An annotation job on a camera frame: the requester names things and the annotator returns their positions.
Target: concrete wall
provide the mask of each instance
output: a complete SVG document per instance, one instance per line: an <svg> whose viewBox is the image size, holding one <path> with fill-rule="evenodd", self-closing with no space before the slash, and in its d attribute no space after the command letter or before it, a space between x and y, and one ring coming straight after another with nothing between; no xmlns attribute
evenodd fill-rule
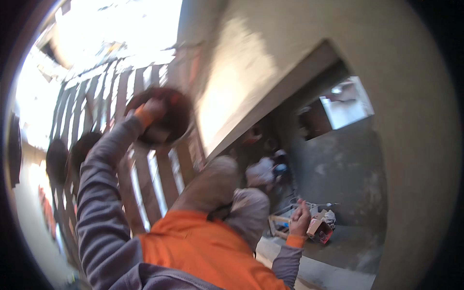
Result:
<svg viewBox="0 0 464 290"><path fill-rule="evenodd" d="M60 255L58 245L52 240L45 225L39 203L39 182L31 170L32 164L40 165L45 153L23 143L20 183L13 189L16 198L19 224L37 264L53 287L59 289L76 271Z"/></svg>
<svg viewBox="0 0 464 290"><path fill-rule="evenodd" d="M442 241L446 229L440 225L452 214L461 133L443 60L405 2L231 0L196 103L206 152L322 38L332 40L360 77L381 140L389 215L373 289L412 289Z"/></svg>

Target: gray long-sleeve shirt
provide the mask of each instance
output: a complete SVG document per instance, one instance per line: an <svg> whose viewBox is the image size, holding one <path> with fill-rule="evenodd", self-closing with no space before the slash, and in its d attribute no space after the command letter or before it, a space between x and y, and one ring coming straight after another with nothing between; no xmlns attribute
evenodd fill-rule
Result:
<svg viewBox="0 0 464 290"><path fill-rule="evenodd" d="M116 170L142 130L135 116L117 124L94 146L81 167L76 232L82 268L94 290L217 290L186 272L144 263L140 240L130 238ZM290 288L295 284L302 252L285 245L274 260L273 271Z"/></svg>

